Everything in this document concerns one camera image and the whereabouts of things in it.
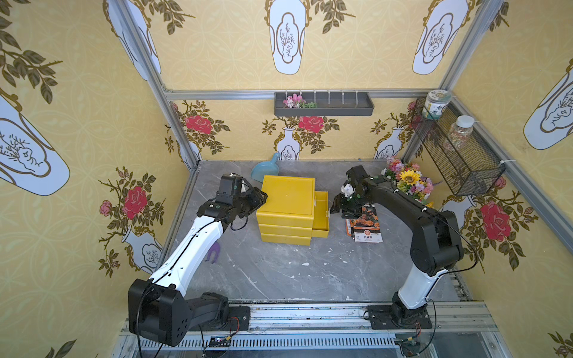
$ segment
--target yellow drawer box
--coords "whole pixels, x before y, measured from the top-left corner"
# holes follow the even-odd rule
[[[312,233],[314,232],[314,230],[309,227],[259,224],[258,228],[259,230],[261,230],[261,234],[273,234],[273,235],[311,237]]]
[[[269,195],[257,210],[259,224],[307,227],[315,219],[315,179],[265,175],[262,190]]]
[[[312,237],[328,237],[330,229],[328,218],[328,191],[315,191],[316,207],[315,220],[312,222]]]
[[[304,245],[304,246],[311,245],[310,237],[261,234],[261,238],[264,242],[289,243],[291,245]]]

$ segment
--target flower bouquet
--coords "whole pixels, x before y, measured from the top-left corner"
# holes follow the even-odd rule
[[[427,201],[434,190],[434,183],[427,176],[422,176],[418,164],[404,164],[400,159],[389,158],[388,167],[382,171],[382,175],[394,181],[399,190],[413,196],[417,202],[434,207],[434,202]]]
[[[302,96],[298,96],[296,93],[292,96],[288,96],[286,100],[282,101],[288,108],[316,108],[317,105],[314,102],[306,102],[303,100]]]

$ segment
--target yellow wallpaper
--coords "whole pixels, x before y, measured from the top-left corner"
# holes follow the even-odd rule
[[[431,157],[425,152],[423,156],[424,161],[414,160],[422,173],[435,183],[443,180]],[[513,357],[554,357],[561,344],[547,333],[557,331],[564,340],[573,333],[573,256],[516,187],[502,178],[487,195],[469,198],[452,197],[444,182],[435,185],[429,200],[439,210],[454,211],[461,233],[476,244],[480,263],[462,276],[473,298],[487,304]],[[498,204],[504,206],[499,213]],[[463,244],[459,269],[470,267],[474,260]]]
[[[509,0],[509,11],[504,17],[509,27],[501,25],[493,32],[487,32],[454,91],[559,208],[573,218],[570,190],[573,167],[571,138],[565,137],[567,123],[560,125],[564,129],[558,131],[542,124],[541,128],[546,129],[543,131],[537,122],[536,129],[531,127],[525,131],[528,137],[524,133],[528,120],[539,120],[544,116],[539,116],[537,106],[545,111],[546,95],[554,92],[556,84],[561,87],[562,79],[567,78],[573,57],[570,51],[573,40],[568,35],[573,30],[571,13],[573,3],[566,0]],[[565,112],[568,110],[567,98],[564,98],[567,91],[562,91],[556,102],[563,104],[560,107]],[[551,112],[554,107],[545,112],[547,117],[555,114]],[[559,117],[561,121],[567,121],[568,116],[560,113]],[[508,182],[498,196],[511,199],[512,190],[515,188]],[[474,204],[473,210],[481,211],[484,206]],[[526,202],[520,205],[523,213],[517,213],[525,215],[529,206]],[[488,212],[495,209],[490,206]],[[565,339],[573,333],[573,257],[543,221],[529,220],[524,223],[530,230],[524,230],[519,224],[520,232],[514,237],[511,233],[506,237],[508,231],[498,232],[497,237],[502,241],[496,242],[496,248],[491,244],[484,248],[484,242],[493,241],[480,240],[479,247],[485,253],[485,273],[480,266],[463,273],[474,297],[487,303],[516,358],[555,356],[556,349],[566,352],[567,343],[557,343],[548,333],[554,334],[557,341],[556,331]],[[501,221],[502,226],[506,225],[504,219]],[[486,229],[482,219],[477,223]],[[515,240],[502,247],[501,244],[511,238]],[[515,258],[519,260],[515,270],[512,270],[512,254],[502,253],[513,243],[518,243],[524,254],[521,256],[517,252],[519,249],[514,249]],[[470,262],[466,258],[460,267],[467,265]]]
[[[566,74],[573,58],[571,14],[573,3],[568,0],[511,0],[507,16],[510,27],[502,26],[485,35],[454,91],[559,208],[573,218],[572,138],[539,150],[524,136],[529,117]],[[538,130],[535,136],[544,133]]]
[[[448,42],[448,34],[444,34],[440,50],[451,47],[433,72],[421,75],[413,71],[414,55],[424,30],[423,19],[429,14],[428,8],[438,2],[345,0],[346,10],[337,8],[335,13],[320,10],[321,3],[330,1],[309,0],[313,4],[309,10],[312,20],[305,28],[300,69],[287,75],[276,69],[273,60],[265,0],[177,0],[177,8],[182,11],[175,13],[158,6],[161,1],[133,1],[148,5],[145,14],[151,20],[162,79],[166,87],[178,90],[437,87],[470,23],[459,29],[453,42]],[[475,2],[468,0],[469,8]],[[151,15],[149,6],[154,4],[163,15],[156,10]],[[463,14],[468,9],[466,0],[444,0],[443,6]],[[469,17],[473,18],[475,12],[469,11]],[[184,17],[184,13],[195,18]],[[344,21],[337,20],[339,26],[323,34],[328,22],[324,19],[337,19],[338,13],[354,17],[342,15]],[[439,22],[439,16],[435,16],[438,18],[432,24]],[[176,17],[185,21],[169,25],[177,21]],[[303,27],[304,13],[301,18]],[[465,22],[465,17],[456,14],[454,29],[462,20]]]
[[[394,113],[394,117],[399,117],[400,113],[406,116],[408,104],[414,100],[373,99],[374,113],[372,116],[327,117],[326,122],[324,119],[320,119],[321,122],[324,122],[323,125],[330,124],[329,130],[324,130],[325,126],[322,134],[318,133],[320,138],[316,136],[314,139],[303,141],[305,136],[308,138],[308,135],[313,134],[312,127],[309,127],[310,130],[295,132],[302,136],[302,150],[299,159],[373,158],[378,142],[387,134],[389,135],[392,128],[397,125],[397,121],[393,119],[387,120],[386,123],[384,121],[390,117],[391,113]],[[195,142],[191,143],[192,147],[194,150],[201,149],[201,157],[206,160],[270,160],[275,152],[275,146],[278,144],[276,142],[284,137],[285,122],[277,119],[274,115],[273,101],[271,100],[207,100],[201,102],[188,100],[189,107],[183,101],[176,101],[175,104],[181,118],[181,126],[187,131],[188,137]],[[284,120],[293,121],[294,128],[298,128],[301,121],[298,117],[284,118]],[[379,120],[384,128],[380,128],[376,134],[372,129],[375,128],[376,122]],[[269,131],[263,131],[265,122],[274,124],[270,134]],[[411,129],[408,129],[406,125],[403,132],[411,133]],[[214,139],[208,138],[207,133],[215,133],[212,135]],[[173,138],[171,131],[168,131],[169,136]],[[401,141],[395,142],[394,154],[397,154],[400,145],[406,143],[410,137],[411,135],[400,137]],[[314,144],[317,144],[317,149],[320,150],[312,153]]]
[[[98,260],[105,258],[105,242],[99,239],[111,231],[107,226],[113,217],[101,214],[100,206],[104,200],[119,202],[98,180],[110,179],[115,185],[120,179],[115,168],[123,166],[137,180],[146,172],[156,176],[152,184],[148,176],[143,186],[153,186],[147,190],[150,200],[165,199],[163,225],[156,218],[152,227],[161,243],[188,172],[165,149],[164,117],[110,31],[101,1],[4,0],[0,12],[0,51],[8,64],[27,50],[46,58],[42,62],[27,52],[24,64],[32,72],[62,61],[49,66],[55,79],[45,68],[38,70],[44,81],[57,81],[51,86],[51,104],[41,84],[32,87],[33,73],[32,80],[29,73],[25,79],[12,75],[16,87],[4,75],[0,88],[5,96],[18,96],[21,113],[70,172],[67,183],[49,196],[0,180],[0,350],[6,357],[45,357],[51,347],[57,352],[76,340],[66,358],[108,357],[127,316],[127,289],[147,274],[130,267],[125,250],[129,245],[121,243],[119,235],[107,250],[110,254],[114,249],[112,260],[120,266],[113,268],[111,278],[105,266],[99,270]],[[7,43],[11,40],[4,32],[20,49]],[[2,69],[10,70],[8,65]],[[142,200],[128,207],[132,213]]]

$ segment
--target gray plastic tray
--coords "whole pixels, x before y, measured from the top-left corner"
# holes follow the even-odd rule
[[[316,102],[317,108],[288,108],[283,101],[293,93],[300,92],[275,92],[274,115],[279,117],[301,116],[371,116],[374,111],[374,103],[368,92],[327,91],[302,92],[303,99],[307,102]]]

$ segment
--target red rose pattern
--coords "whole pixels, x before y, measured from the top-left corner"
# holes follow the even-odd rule
[[[494,186],[498,189],[503,189],[506,184],[507,184],[507,182],[505,181],[503,176],[500,176],[500,178],[496,180]]]
[[[123,213],[132,220],[137,214],[147,206],[147,193],[141,187],[135,187],[127,192]]]
[[[491,201],[481,207],[481,215],[484,218],[484,228],[490,240],[503,241],[509,236],[511,227],[509,215],[499,205]]]
[[[301,117],[299,128],[318,133],[324,128],[324,119],[322,117]]]
[[[101,203],[100,206],[100,214],[105,217],[108,217],[110,212],[111,212],[111,202],[109,202],[109,200],[104,200],[104,202]]]
[[[205,119],[201,116],[193,116],[185,118],[185,125],[189,129],[193,129],[194,131],[201,132],[204,134],[210,134],[213,130],[213,126],[208,119]]]

